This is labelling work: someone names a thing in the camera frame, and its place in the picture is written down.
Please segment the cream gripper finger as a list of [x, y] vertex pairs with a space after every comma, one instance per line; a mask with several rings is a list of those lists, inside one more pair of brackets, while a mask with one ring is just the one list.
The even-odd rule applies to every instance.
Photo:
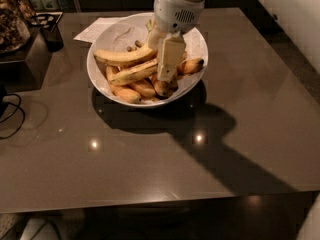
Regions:
[[166, 37], [167, 33], [159, 29], [157, 26], [153, 27], [148, 37], [148, 47], [157, 50], [161, 39]]
[[168, 33], [159, 41], [157, 79], [169, 82], [182, 60], [186, 42], [180, 32]]

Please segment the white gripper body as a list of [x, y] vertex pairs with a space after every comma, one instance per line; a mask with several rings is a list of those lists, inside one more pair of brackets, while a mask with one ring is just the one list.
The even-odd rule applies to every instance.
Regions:
[[157, 26], [163, 32], [189, 32], [204, 9], [205, 0], [154, 0]]

